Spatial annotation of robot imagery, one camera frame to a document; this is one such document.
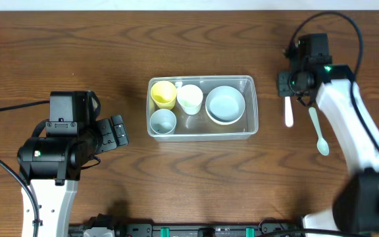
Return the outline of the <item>white plastic fork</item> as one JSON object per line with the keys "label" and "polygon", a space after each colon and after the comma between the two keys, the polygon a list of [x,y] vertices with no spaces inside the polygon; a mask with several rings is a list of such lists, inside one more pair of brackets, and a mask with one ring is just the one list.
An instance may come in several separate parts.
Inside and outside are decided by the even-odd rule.
{"label": "white plastic fork", "polygon": [[284,118],[285,118],[285,125],[288,128],[291,128],[294,124],[294,121],[293,121],[293,110],[292,110],[290,97],[284,98]]}

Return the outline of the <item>grey plastic cup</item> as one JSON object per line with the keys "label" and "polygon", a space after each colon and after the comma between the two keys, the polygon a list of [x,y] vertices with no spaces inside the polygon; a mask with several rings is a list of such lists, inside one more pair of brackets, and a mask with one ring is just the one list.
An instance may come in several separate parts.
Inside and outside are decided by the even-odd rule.
{"label": "grey plastic cup", "polygon": [[149,125],[156,134],[173,134],[177,125],[176,115],[171,110],[159,109],[151,115]]}

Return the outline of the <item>pale green plastic spoon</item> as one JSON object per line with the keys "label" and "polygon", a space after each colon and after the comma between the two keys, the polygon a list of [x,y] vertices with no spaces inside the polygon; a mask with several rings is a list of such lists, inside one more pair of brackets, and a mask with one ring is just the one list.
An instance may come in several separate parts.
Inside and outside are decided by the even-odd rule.
{"label": "pale green plastic spoon", "polygon": [[318,120],[318,114],[314,107],[309,107],[309,115],[317,134],[316,148],[318,149],[320,154],[327,156],[330,154],[330,148],[328,146],[327,141],[324,139],[322,135],[322,131],[320,129],[320,123]]}

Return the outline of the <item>white plastic bowl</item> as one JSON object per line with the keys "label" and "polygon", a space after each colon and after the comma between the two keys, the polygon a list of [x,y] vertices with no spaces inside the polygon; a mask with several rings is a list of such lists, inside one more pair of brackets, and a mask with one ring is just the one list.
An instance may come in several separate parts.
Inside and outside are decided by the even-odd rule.
{"label": "white plastic bowl", "polygon": [[213,89],[206,98],[205,110],[212,114],[244,114],[245,99],[242,94],[230,86]]}

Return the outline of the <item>cream plastic cup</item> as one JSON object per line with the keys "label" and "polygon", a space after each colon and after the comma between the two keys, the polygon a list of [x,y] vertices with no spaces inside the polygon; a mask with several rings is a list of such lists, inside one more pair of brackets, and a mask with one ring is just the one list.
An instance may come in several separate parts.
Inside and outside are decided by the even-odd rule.
{"label": "cream plastic cup", "polygon": [[185,85],[177,90],[177,100],[186,114],[195,115],[201,109],[203,92],[198,86]]}

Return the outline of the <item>yellow plastic bowl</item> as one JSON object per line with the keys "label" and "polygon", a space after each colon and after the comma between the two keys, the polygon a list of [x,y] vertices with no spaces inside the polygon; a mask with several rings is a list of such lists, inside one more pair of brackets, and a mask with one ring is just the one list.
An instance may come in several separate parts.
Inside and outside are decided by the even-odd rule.
{"label": "yellow plastic bowl", "polygon": [[242,114],[212,114],[210,112],[207,113],[208,117],[216,124],[219,125],[231,125],[239,121],[242,117]]}

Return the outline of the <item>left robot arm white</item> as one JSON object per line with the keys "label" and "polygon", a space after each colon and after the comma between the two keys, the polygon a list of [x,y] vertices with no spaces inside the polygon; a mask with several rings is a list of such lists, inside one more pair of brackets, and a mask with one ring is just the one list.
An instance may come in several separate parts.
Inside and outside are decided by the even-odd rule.
{"label": "left robot arm white", "polygon": [[38,236],[67,236],[81,171],[99,154],[128,145],[120,115],[84,122],[49,120],[18,150],[20,176],[39,212]]}

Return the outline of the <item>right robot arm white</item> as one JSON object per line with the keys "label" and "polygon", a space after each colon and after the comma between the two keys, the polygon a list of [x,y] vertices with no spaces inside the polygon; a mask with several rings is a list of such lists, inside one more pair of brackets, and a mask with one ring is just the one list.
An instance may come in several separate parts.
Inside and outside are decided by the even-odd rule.
{"label": "right robot arm white", "polygon": [[328,209],[303,217],[310,235],[317,230],[379,232],[379,130],[367,111],[347,65],[315,65],[278,74],[278,95],[313,95],[343,151],[349,182]]}

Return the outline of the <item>clear plastic container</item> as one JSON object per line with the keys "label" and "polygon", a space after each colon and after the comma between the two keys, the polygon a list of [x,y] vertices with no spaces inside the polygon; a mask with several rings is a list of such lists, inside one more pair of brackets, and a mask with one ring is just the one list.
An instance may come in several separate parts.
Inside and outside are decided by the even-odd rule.
{"label": "clear plastic container", "polygon": [[[160,135],[154,133],[149,125],[151,115],[159,110],[151,98],[151,88],[159,81],[172,82],[178,90],[185,85],[198,86],[203,92],[203,101],[200,111],[195,115],[188,115],[180,106],[176,96],[176,103],[171,111],[176,115],[177,125],[173,134]],[[207,115],[205,101],[207,95],[216,87],[230,86],[237,89],[245,99],[245,112],[234,124],[219,125]],[[214,140],[244,140],[254,135],[259,129],[257,94],[254,80],[248,75],[220,75],[220,76],[170,76],[150,79],[147,89],[147,132],[158,142],[192,142]]]}

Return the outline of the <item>yellow plastic cup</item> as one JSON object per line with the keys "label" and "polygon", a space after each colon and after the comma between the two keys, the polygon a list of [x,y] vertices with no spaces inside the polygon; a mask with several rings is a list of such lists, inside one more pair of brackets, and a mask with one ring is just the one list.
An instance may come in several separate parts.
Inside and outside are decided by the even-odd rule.
{"label": "yellow plastic cup", "polygon": [[173,109],[176,103],[177,89],[172,82],[156,82],[150,91],[151,98],[160,109]]}

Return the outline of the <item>black mounting rail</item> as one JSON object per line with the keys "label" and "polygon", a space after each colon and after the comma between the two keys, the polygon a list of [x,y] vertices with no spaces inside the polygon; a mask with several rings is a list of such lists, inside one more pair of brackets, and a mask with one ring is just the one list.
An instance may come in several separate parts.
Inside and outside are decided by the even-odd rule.
{"label": "black mounting rail", "polygon": [[113,230],[113,236],[126,237],[254,237],[274,231],[295,230],[295,224],[262,222],[260,224],[237,225],[152,225],[120,224]]}

